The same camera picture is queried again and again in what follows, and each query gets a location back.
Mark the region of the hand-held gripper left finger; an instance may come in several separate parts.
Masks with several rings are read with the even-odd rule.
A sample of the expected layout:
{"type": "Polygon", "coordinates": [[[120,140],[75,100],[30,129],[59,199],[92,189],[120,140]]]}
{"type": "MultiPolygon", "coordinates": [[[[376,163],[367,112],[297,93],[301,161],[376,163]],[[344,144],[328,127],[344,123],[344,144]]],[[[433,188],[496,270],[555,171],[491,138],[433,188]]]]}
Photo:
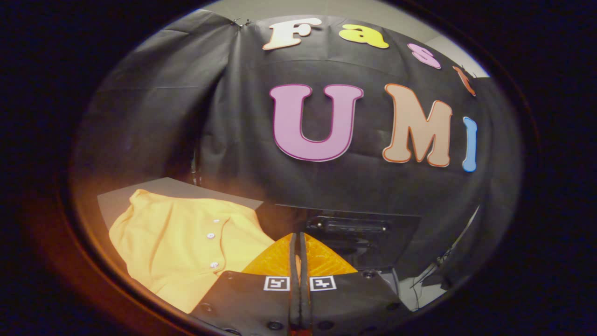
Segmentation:
{"type": "Polygon", "coordinates": [[[301,329],[297,235],[275,241],[240,272],[218,277],[192,317],[233,336],[294,336],[301,329]]]}

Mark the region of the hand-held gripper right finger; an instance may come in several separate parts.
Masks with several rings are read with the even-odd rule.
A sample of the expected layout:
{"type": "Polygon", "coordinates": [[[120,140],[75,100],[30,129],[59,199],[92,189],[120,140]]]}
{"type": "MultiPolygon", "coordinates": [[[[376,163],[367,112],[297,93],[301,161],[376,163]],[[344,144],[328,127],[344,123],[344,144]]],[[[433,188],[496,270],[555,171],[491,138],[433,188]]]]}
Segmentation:
{"type": "Polygon", "coordinates": [[[301,234],[301,328],[308,336],[388,336],[411,317],[378,271],[358,272],[301,234]]]}

